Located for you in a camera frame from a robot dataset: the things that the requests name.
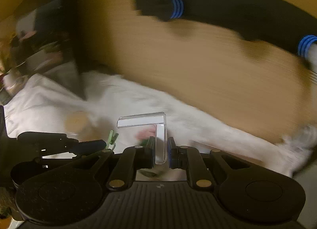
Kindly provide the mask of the black wall power strip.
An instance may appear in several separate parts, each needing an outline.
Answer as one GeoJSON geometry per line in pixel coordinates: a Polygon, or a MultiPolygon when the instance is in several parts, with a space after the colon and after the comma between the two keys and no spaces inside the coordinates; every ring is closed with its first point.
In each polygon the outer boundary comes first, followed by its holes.
{"type": "Polygon", "coordinates": [[[268,42],[316,72],[316,18],[284,0],[135,0],[135,8],[164,22],[197,21],[268,42]]]}

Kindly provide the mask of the white knitted blanket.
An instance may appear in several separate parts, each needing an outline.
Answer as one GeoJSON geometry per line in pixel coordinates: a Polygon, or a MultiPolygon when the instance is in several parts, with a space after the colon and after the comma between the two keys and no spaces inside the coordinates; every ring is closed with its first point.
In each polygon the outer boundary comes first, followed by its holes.
{"type": "Polygon", "coordinates": [[[272,144],[178,101],[171,95],[98,72],[79,74],[74,64],[35,74],[5,105],[9,136],[26,131],[66,133],[84,136],[65,127],[67,118],[81,112],[88,118],[85,133],[96,130],[106,139],[119,117],[163,112],[168,134],[182,145],[212,146],[256,160],[265,168],[292,176],[299,171],[316,147],[316,126],[306,125],[294,136],[272,144]]]}

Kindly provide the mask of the beige lid powder jar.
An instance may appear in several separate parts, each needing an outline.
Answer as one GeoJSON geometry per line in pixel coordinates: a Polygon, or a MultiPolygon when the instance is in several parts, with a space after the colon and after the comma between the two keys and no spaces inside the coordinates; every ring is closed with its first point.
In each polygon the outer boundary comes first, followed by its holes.
{"type": "Polygon", "coordinates": [[[82,135],[89,127],[91,127],[90,119],[84,111],[69,114],[64,122],[65,130],[74,135],[82,135]]]}

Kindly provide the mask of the black and blue monitor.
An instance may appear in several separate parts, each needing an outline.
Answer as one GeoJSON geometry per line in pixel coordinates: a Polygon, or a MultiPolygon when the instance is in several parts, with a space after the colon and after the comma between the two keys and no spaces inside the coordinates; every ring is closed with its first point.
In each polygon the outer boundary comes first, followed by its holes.
{"type": "Polygon", "coordinates": [[[11,53],[23,75],[41,74],[85,98],[77,66],[78,42],[69,0],[24,0],[14,11],[11,53]]]}

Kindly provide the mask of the pink cardboard box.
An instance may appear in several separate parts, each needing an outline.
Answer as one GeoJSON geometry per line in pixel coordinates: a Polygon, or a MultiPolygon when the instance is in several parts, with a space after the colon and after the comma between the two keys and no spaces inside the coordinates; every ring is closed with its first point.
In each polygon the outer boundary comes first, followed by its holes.
{"type": "Polygon", "coordinates": [[[263,162],[261,160],[258,160],[258,159],[255,159],[255,158],[250,158],[250,157],[245,156],[245,155],[240,155],[240,154],[235,154],[235,153],[228,152],[228,151],[223,151],[221,149],[218,149],[218,148],[210,146],[210,145],[206,145],[204,143],[191,141],[190,144],[191,144],[190,146],[195,147],[200,153],[207,154],[207,153],[210,153],[210,151],[216,150],[216,151],[221,151],[221,152],[224,152],[226,154],[232,155],[232,156],[234,156],[236,158],[240,158],[242,160],[251,162],[252,164],[256,164],[256,165],[259,165],[259,166],[263,165],[263,162]]]}

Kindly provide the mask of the green thread loop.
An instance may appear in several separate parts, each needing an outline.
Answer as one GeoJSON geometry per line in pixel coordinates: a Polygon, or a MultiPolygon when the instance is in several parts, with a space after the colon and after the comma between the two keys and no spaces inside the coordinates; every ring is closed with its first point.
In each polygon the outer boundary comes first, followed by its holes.
{"type": "Polygon", "coordinates": [[[116,139],[118,138],[119,133],[116,133],[114,130],[111,130],[106,142],[105,149],[114,150],[116,147],[116,139]]]}

